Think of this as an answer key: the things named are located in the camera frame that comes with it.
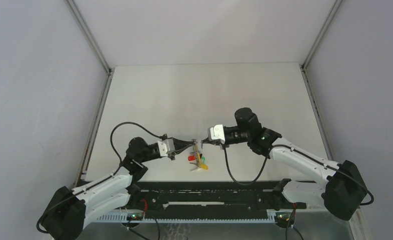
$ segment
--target gray wall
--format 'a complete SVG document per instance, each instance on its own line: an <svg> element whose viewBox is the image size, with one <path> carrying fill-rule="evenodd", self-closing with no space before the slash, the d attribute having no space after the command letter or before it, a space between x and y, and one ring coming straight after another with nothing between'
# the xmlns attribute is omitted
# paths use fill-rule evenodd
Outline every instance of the gray wall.
<svg viewBox="0 0 393 240"><path fill-rule="evenodd" d="M61 0L0 1L0 239L75 181L105 72Z"/></svg>
<svg viewBox="0 0 393 240"><path fill-rule="evenodd" d="M393 239L393 0L345 1L308 73L336 160L375 195L373 238Z"/></svg>

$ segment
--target white panel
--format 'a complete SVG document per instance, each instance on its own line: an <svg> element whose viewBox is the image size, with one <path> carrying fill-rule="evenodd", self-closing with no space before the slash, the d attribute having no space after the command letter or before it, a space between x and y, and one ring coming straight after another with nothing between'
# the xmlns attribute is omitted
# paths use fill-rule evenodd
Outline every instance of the white panel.
<svg viewBox="0 0 393 240"><path fill-rule="evenodd" d="M36 222L83 159L105 72L65 3L0 1L0 240Z"/></svg>
<svg viewBox="0 0 393 240"><path fill-rule="evenodd" d="M393 239L393 0L345 1L309 68L337 161L357 164L374 239Z"/></svg>
<svg viewBox="0 0 393 240"><path fill-rule="evenodd" d="M95 180L115 169L119 159L110 146L110 133L120 122L142 124L157 135L167 133L183 140L207 137L215 124L235 126L234 113L250 107L267 128L318 156L326 157L309 96L297 63L241 63L158 66L118 66L108 93L90 159L86 180ZM156 143L136 126L122 126L113 142L124 157L129 141L143 137ZM252 180L264 158L246 144L228 148L230 168L238 180ZM204 145L208 171L190 172L191 149L176 157L146 162L143 181L231 181L223 151ZM260 180L292 177L307 180L301 173L269 160Z"/></svg>
<svg viewBox="0 0 393 240"><path fill-rule="evenodd" d="M110 66L303 63L335 0L76 0Z"/></svg>

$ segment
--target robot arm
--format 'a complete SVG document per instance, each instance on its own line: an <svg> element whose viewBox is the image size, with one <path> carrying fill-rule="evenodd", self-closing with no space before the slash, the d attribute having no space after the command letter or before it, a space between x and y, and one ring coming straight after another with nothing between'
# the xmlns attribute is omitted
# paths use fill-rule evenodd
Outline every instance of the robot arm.
<svg viewBox="0 0 393 240"><path fill-rule="evenodd" d="M254 153L287 164L316 182L283 180L278 190L288 201L324 205L333 215L347 221L366 194L370 194L352 162L346 160L341 164L295 146L281 134L262 127L250 108L238 109L235 119L237 126L211 127L203 142L222 148L247 142Z"/></svg>
<svg viewBox="0 0 393 240"><path fill-rule="evenodd" d="M167 136L150 145L141 137L133 138L116 171L72 190L65 186L58 189L37 223L38 230L54 239L76 239L89 223L129 202L137 189L134 183L148 170L144 162L163 157L174 160L175 155L192 145L191 141ZM47 232L39 229L39 224Z"/></svg>

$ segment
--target white table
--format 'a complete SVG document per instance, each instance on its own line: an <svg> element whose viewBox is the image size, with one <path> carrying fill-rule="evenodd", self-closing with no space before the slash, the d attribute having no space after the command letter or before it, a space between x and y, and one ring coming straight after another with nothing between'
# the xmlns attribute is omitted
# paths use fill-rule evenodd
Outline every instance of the white table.
<svg viewBox="0 0 393 240"><path fill-rule="evenodd" d="M110 133L120 122L139 123L156 135L168 134L190 141L207 137L216 124L236 126L234 113L249 107L260 123L281 133L295 145L320 157L325 147L297 63L189 64L118 66L89 160L86 181L93 181L117 168L119 159L110 146ZM133 125L114 134L114 145L122 157L129 141L154 138ZM204 145L208 170L192 171L188 153L144 163L149 170L141 181L231 181L223 151ZM260 171L264 157L245 143L227 149L230 169L239 181L250 181ZM296 170L268 160L259 180L309 180Z"/></svg>

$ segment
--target gray floor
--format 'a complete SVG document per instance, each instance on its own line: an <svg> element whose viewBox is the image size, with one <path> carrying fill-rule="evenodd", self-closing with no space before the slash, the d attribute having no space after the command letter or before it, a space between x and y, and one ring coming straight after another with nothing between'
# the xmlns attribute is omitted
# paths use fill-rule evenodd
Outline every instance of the gray floor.
<svg viewBox="0 0 393 240"><path fill-rule="evenodd" d="M174 223L160 224L161 240L284 240L285 230L271 223ZM305 240L353 240L349 224L326 212L299 212L295 227ZM155 224L140 224L134 228L145 237L156 240ZM292 229L288 240L300 240ZM141 240L120 223L91 223L78 240Z"/></svg>

